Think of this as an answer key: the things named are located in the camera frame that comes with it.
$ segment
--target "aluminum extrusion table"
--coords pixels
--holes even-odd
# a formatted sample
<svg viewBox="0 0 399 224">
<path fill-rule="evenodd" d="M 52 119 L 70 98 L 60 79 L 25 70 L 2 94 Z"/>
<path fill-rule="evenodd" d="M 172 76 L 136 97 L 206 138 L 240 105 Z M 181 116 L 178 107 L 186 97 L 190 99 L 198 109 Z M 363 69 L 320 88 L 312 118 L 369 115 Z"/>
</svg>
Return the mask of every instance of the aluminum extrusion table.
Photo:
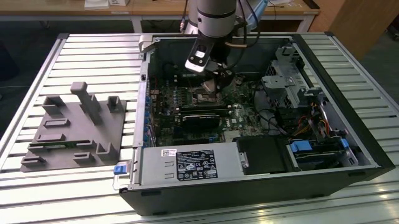
<svg viewBox="0 0 399 224">
<path fill-rule="evenodd" d="M 301 34 L 365 126 L 399 165 L 399 107 L 334 37 Z M 44 115 L 44 97 L 88 83 L 98 100 L 128 101 L 120 161 L 132 158 L 138 34 L 60 35 L 0 141 L 0 223 L 369 223 L 399 219 L 399 170 L 328 197 L 141 217 L 117 195 L 113 166 L 21 173 L 20 161 Z M 128 176 L 118 183 L 126 184 Z"/>
</svg>

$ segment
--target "warning label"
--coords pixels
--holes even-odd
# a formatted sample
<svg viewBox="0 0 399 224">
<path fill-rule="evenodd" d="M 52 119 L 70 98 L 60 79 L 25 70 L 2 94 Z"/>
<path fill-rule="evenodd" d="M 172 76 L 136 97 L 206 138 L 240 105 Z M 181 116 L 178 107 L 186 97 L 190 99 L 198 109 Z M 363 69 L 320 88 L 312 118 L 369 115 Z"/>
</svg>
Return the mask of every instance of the warning label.
<svg viewBox="0 0 399 224">
<path fill-rule="evenodd" d="M 213 150 L 176 153 L 177 180 L 217 178 Z"/>
</svg>

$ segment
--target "blue latch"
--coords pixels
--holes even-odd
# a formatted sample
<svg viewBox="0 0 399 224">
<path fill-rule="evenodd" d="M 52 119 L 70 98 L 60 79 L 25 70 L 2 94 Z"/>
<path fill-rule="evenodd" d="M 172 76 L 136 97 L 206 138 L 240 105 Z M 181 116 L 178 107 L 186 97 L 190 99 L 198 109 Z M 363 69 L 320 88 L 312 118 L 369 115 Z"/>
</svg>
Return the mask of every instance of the blue latch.
<svg viewBox="0 0 399 224">
<path fill-rule="evenodd" d="M 301 152 L 312 150 L 312 146 L 308 141 L 294 141 L 290 143 L 289 147 L 293 153 L 296 153 L 297 151 Z"/>
<path fill-rule="evenodd" d="M 342 148 L 349 147 L 348 141 L 345 139 L 341 139 L 341 146 L 342 146 Z"/>
<path fill-rule="evenodd" d="M 124 164 L 124 165 L 116 165 L 113 167 L 113 174 L 114 175 L 126 174 L 126 164 Z"/>
</svg>

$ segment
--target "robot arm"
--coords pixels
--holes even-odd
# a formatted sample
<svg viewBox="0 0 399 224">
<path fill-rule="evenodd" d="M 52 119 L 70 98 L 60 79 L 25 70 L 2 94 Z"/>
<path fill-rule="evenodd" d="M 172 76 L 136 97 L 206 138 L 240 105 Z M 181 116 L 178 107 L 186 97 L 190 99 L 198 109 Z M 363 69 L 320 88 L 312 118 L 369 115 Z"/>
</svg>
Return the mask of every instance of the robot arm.
<svg viewBox="0 0 399 224">
<path fill-rule="evenodd" d="M 232 35 L 256 28 L 265 6 L 266 0 L 189 0 L 185 33 L 198 36 L 185 61 L 188 70 L 202 73 L 209 61 L 226 64 L 229 47 L 246 47 L 229 43 Z"/>
</svg>

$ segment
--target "motherboard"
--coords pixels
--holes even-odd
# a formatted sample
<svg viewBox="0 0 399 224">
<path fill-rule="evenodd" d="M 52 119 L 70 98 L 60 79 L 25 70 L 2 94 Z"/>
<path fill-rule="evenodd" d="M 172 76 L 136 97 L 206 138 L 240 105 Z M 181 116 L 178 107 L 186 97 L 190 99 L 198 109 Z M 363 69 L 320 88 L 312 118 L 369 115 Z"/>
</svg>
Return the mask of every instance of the motherboard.
<svg viewBox="0 0 399 224">
<path fill-rule="evenodd" d="M 233 79 L 217 94 L 202 86 L 178 87 L 169 82 L 150 90 L 156 145 L 230 142 L 240 136 L 262 135 L 249 84 Z"/>
</svg>

